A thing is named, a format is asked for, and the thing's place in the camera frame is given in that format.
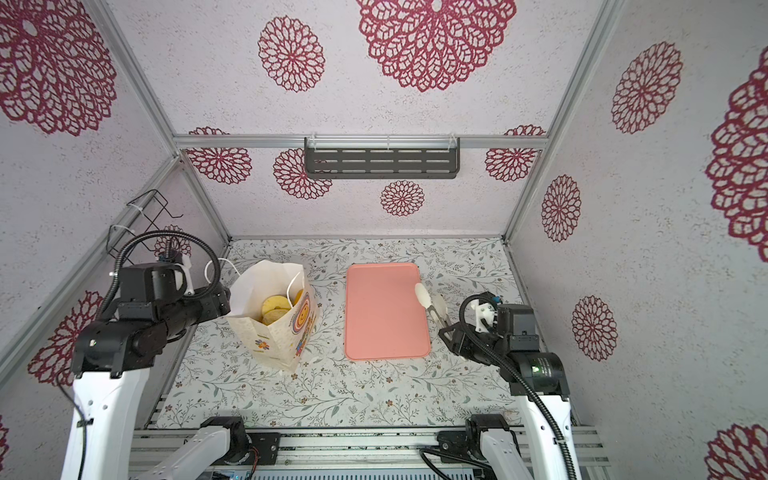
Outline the metal tongs with white tips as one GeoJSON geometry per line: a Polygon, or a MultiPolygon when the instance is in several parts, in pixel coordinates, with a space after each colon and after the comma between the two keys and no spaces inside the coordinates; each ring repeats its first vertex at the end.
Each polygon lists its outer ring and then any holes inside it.
{"type": "Polygon", "coordinates": [[[436,296],[432,296],[422,283],[415,284],[414,292],[419,304],[441,325],[442,328],[450,326],[447,305],[441,295],[437,294],[436,296]]]}

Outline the white printed paper bag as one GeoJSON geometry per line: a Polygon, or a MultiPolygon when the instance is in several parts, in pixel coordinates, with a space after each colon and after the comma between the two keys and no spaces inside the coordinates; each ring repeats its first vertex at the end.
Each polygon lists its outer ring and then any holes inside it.
{"type": "Polygon", "coordinates": [[[230,312],[219,319],[258,363],[295,372],[319,317],[305,267],[261,260],[240,271],[230,260],[218,262],[236,275],[230,312]]]}

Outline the yellow fluted fake cake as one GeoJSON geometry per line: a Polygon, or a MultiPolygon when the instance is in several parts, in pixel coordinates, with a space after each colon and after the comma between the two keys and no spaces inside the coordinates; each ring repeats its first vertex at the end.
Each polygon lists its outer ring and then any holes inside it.
{"type": "Polygon", "coordinates": [[[273,309],[282,308],[289,311],[293,308],[291,301],[282,295],[274,295],[266,298],[261,305],[261,316],[273,309]]]}

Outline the round fake bread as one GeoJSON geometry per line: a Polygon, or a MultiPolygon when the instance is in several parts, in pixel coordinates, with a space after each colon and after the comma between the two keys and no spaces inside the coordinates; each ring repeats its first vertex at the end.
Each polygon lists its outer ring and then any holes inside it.
{"type": "Polygon", "coordinates": [[[271,325],[276,321],[279,321],[288,313],[289,313],[288,309],[276,308],[264,313],[261,316],[260,322],[263,323],[264,325],[271,325]]]}

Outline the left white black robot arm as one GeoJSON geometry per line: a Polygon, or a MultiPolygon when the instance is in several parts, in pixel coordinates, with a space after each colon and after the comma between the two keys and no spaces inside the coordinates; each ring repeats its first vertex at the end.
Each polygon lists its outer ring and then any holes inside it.
{"type": "Polygon", "coordinates": [[[119,297],[79,334],[72,425],[64,479],[126,479],[135,422],[155,360],[187,330],[230,311],[220,281],[194,289],[186,267],[147,263],[120,267],[119,297]]]}

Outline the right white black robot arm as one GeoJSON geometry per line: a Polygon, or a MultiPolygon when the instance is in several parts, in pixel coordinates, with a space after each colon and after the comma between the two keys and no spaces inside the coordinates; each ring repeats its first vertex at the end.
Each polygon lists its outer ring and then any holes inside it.
{"type": "Polygon", "coordinates": [[[451,323],[431,306],[438,336],[456,356],[498,369],[520,411],[532,472],[525,469],[516,436],[500,414],[473,414],[464,450],[483,460],[497,479],[580,479],[572,432],[570,389],[560,358],[540,347],[531,307],[473,295],[451,323]]]}

